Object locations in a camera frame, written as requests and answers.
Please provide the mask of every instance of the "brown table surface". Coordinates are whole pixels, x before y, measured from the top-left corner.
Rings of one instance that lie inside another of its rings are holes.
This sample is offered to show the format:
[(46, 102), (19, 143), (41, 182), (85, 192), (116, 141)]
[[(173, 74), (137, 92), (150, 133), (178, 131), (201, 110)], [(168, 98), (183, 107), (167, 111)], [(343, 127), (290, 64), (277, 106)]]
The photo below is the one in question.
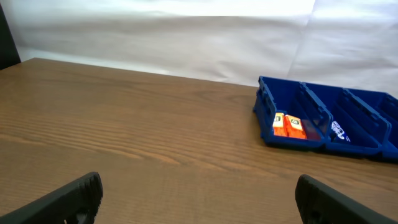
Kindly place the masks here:
[(398, 220), (398, 166), (266, 147), (256, 88), (32, 59), (0, 71), (0, 215), (89, 172), (96, 223), (301, 223), (309, 174)]

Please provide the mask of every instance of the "white backdrop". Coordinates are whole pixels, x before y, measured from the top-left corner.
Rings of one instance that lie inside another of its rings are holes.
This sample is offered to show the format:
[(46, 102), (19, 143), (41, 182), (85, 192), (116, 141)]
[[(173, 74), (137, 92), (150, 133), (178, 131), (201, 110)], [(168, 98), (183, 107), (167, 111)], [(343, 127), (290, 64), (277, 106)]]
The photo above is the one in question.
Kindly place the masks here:
[(259, 75), (398, 96), (398, 2), (0, 0), (32, 57), (257, 86)]

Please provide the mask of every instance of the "bin compartment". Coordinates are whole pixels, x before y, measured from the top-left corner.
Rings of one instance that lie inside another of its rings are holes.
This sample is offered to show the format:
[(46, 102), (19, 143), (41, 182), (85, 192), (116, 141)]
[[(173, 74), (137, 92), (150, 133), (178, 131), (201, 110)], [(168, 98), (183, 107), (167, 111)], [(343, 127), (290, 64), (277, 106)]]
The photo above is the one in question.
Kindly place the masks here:
[[(261, 137), (266, 144), (310, 149), (318, 149), (325, 144), (331, 115), (306, 84), (269, 77), (260, 77), (259, 84), (253, 110), (260, 123)], [(272, 124), (275, 113), (300, 118), (307, 139), (274, 135)]]
[(350, 92), (372, 106), (391, 124), (391, 133), (382, 144), (382, 156), (398, 159), (398, 100), (388, 93), (354, 89), (350, 89)]
[(376, 155), (388, 140), (391, 124), (375, 109), (346, 88), (306, 83), (325, 104), (349, 141), (335, 141), (331, 127), (327, 131), (326, 150), (357, 155)]

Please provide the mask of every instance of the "orange package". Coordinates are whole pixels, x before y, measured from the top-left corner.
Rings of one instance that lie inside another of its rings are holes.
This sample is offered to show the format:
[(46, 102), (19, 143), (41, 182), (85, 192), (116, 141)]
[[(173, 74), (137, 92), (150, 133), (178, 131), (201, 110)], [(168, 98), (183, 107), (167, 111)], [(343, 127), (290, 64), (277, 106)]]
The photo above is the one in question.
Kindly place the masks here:
[(272, 124), (272, 127), (274, 128), (274, 135), (287, 137), (284, 127), (284, 117), (285, 115), (283, 113), (275, 114), (274, 123)]
[(285, 115), (286, 132), (291, 138), (307, 139), (300, 118), (291, 115)]

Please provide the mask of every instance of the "wooden table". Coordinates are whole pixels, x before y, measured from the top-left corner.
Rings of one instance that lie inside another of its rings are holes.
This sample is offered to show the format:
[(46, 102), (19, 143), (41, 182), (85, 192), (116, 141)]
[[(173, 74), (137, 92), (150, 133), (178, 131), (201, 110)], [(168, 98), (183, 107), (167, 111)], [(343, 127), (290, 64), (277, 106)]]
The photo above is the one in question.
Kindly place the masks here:
[(301, 223), (309, 174), (398, 220), (398, 166), (266, 147), (256, 88), (32, 59), (0, 71), (0, 215), (98, 171), (96, 223)]

